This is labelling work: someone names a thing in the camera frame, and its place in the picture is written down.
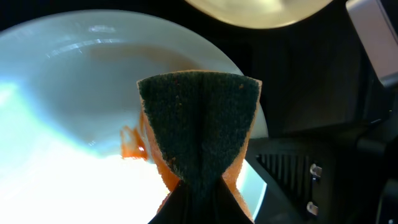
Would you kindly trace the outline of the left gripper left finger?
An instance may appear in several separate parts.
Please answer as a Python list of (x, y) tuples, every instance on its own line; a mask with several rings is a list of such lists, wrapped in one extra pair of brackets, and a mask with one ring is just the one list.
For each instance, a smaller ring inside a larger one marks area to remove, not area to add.
[(189, 224), (192, 214), (191, 199), (188, 185), (179, 181), (149, 224)]

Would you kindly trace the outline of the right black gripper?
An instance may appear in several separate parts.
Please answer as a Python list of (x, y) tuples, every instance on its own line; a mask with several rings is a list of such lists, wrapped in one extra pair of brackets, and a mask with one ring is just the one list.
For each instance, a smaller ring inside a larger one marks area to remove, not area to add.
[(397, 89), (375, 95), (387, 117), (369, 124), (249, 142), (267, 185), (256, 223), (396, 223)]

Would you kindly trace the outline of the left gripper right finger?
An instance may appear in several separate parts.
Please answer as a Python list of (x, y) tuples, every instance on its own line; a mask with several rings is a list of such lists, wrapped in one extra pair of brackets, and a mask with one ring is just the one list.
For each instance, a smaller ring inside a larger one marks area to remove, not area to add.
[(222, 177), (214, 188), (214, 219), (217, 224), (252, 224)]

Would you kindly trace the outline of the orange green sponge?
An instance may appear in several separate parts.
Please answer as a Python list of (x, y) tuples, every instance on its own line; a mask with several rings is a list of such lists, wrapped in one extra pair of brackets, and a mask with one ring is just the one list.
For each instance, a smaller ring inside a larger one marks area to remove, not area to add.
[(179, 181), (191, 191), (189, 223), (215, 223), (214, 188), (220, 177), (252, 221), (236, 179), (259, 109), (261, 87), (254, 78), (201, 70), (138, 81), (155, 163), (163, 177), (176, 177), (170, 193)]

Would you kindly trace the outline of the light blue plate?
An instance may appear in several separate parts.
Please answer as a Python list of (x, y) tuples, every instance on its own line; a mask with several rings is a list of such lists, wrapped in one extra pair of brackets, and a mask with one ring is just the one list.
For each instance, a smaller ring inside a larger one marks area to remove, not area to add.
[(168, 190), (156, 166), (123, 159), (139, 123), (138, 80), (177, 70), (239, 73), (170, 21), (76, 11), (1, 32), (1, 222), (148, 223)]

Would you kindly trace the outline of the yellow plate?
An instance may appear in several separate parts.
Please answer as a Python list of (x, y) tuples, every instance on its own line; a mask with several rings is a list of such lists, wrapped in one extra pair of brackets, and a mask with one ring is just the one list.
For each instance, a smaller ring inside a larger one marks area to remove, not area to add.
[(273, 29), (295, 24), (332, 0), (187, 0), (201, 12), (248, 29)]

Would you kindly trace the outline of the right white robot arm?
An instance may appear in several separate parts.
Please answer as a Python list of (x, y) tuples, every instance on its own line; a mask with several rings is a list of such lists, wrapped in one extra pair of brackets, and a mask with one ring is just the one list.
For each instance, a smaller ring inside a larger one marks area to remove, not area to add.
[(397, 2), (338, 1), (265, 31), (258, 223), (397, 222)]

